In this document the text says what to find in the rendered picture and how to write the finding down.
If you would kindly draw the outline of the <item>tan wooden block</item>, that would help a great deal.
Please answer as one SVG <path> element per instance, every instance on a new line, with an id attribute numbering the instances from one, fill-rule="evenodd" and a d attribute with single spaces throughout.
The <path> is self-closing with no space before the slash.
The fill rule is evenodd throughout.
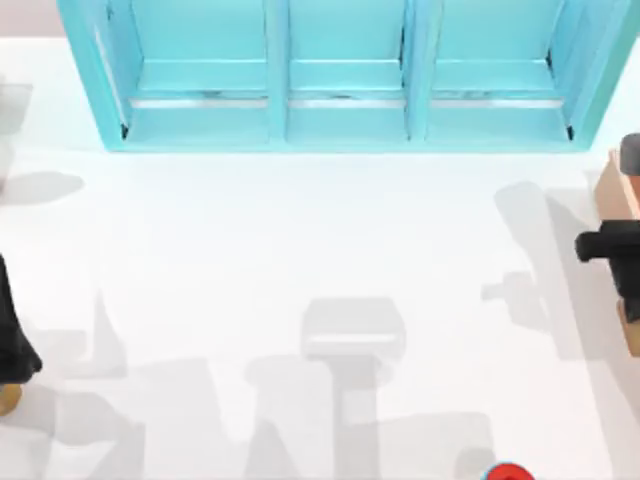
<path id="1" fill-rule="evenodd" d="M 9 415 L 15 410 L 22 397 L 20 384 L 0 385 L 0 417 Z"/>

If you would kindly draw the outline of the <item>light blue rack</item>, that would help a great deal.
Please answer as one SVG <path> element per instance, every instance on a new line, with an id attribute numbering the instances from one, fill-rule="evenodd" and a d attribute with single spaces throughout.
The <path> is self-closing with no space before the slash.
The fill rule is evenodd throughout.
<path id="1" fill-rule="evenodd" d="M 588 149 L 640 0 L 57 0 L 104 146 Z"/>

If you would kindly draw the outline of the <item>dark grey cylinder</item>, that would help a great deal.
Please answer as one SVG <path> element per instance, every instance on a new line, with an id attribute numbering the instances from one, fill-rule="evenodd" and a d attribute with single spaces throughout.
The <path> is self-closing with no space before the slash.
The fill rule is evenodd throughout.
<path id="1" fill-rule="evenodd" d="M 640 176 L 640 132 L 625 135 L 619 148 L 620 171 L 627 176 Z"/>

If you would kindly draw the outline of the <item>red and blue round object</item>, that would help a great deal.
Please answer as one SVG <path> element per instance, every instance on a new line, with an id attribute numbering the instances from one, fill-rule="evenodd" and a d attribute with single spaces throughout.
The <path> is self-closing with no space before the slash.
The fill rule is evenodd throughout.
<path id="1" fill-rule="evenodd" d="M 536 480 L 532 473 L 513 462 L 501 462 L 493 465 L 483 480 Z"/>

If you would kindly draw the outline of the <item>shallow salmon-coloured box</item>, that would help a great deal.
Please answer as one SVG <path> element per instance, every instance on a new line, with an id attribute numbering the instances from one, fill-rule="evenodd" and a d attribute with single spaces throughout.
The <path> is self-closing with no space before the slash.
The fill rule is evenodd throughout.
<path id="1" fill-rule="evenodd" d="M 594 198 L 601 220 L 640 221 L 640 176 L 629 177 L 620 171 L 619 152 L 615 149 L 609 151 L 594 189 Z M 616 309 L 629 353 L 640 358 L 640 320 L 628 322 L 622 297 L 619 297 Z"/>

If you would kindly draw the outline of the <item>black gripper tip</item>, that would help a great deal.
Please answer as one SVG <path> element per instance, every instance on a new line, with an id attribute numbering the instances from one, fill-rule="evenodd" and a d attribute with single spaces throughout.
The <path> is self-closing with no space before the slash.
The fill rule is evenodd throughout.
<path id="1" fill-rule="evenodd" d="M 42 367 L 16 314 L 6 263 L 0 254 L 0 385 L 26 384 Z"/>

